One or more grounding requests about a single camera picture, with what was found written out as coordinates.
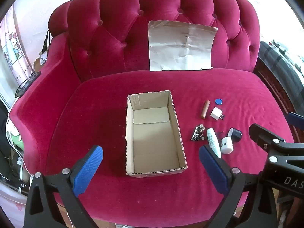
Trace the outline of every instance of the wooden cylinder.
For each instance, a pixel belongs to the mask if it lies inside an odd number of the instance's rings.
[[[210,100],[206,100],[205,105],[204,105],[203,110],[202,110],[201,118],[203,118],[203,119],[206,118],[206,114],[207,114],[209,105],[210,105]]]

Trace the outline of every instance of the plaid blanket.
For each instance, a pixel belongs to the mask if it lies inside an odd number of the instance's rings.
[[[280,82],[297,114],[304,116],[304,77],[282,54],[261,41],[259,58]]]

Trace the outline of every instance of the crumpled brown paper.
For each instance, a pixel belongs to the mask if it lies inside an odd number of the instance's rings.
[[[150,71],[211,69],[217,28],[178,21],[149,21]]]

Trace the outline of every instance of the red velvet sofa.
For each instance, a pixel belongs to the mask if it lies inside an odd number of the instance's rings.
[[[213,69],[150,72],[150,20],[218,27]],[[49,29],[54,38],[42,74],[10,116],[32,173],[58,173],[93,145],[103,147],[104,160],[79,196],[94,218],[147,227],[209,219],[222,195],[199,161],[204,143],[190,141],[200,123],[224,134],[231,127],[243,132],[241,142],[223,158],[246,173],[258,173],[266,160],[266,153],[249,138],[252,123],[293,142],[278,104],[252,73],[260,34],[256,12],[247,0],[72,0],[54,11]],[[168,176],[127,176],[127,95],[161,90],[171,90],[188,169]],[[205,100],[211,100],[211,110],[216,98],[223,99],[224,120],[209,114],[202,120]]]

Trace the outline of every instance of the hello kitty curtain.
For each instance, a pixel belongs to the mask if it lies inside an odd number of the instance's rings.
[[[13,17],[13,6],[0,24],[1,47],[8,66],[17,83],[20,85],[30,76],[31,66],[27,62],[21,48]]]

